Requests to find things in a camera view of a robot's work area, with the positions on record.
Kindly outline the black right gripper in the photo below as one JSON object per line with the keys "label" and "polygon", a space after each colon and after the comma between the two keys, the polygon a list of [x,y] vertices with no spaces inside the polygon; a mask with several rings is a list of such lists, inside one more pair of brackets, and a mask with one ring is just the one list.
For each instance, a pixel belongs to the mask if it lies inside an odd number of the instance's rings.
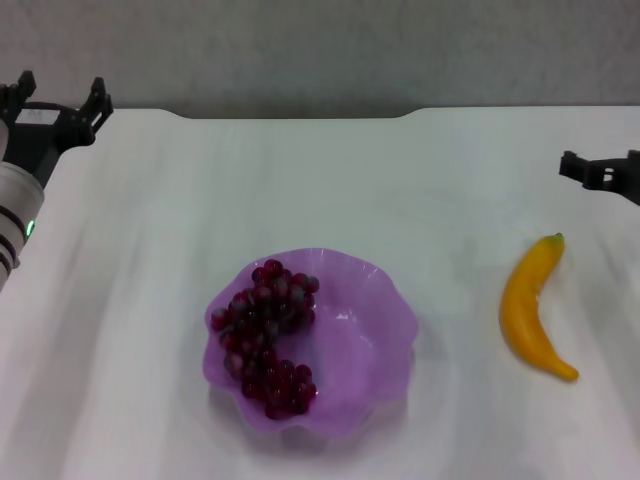
{"label": "black right gripper", "polygon": [[579,182],[587,190],[615,193],[639,206],[639,165],[639,150],[629,150],[625,159],[601,160],[588,160],[565,151],[559,174]]}

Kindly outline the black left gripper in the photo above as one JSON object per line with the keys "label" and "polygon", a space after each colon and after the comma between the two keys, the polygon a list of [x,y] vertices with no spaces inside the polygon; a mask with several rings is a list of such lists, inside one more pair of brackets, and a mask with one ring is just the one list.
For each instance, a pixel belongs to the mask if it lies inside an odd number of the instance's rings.
{"label": "black left gripper", "polygon": [[8,140],[1,160],[33,176],[45,188],[60,156],[71,148],[94,143],[96,133],[114,112],[104,79],[96,77],[90,94],[76,111],[61,105],[36,102],[46,113],[57,115],[53,124],[19,123],[18,116],[27,110],[27,100],[36,90],[32,71],[25,70],[18,81],[1,85],[1,120],[7,127]]}

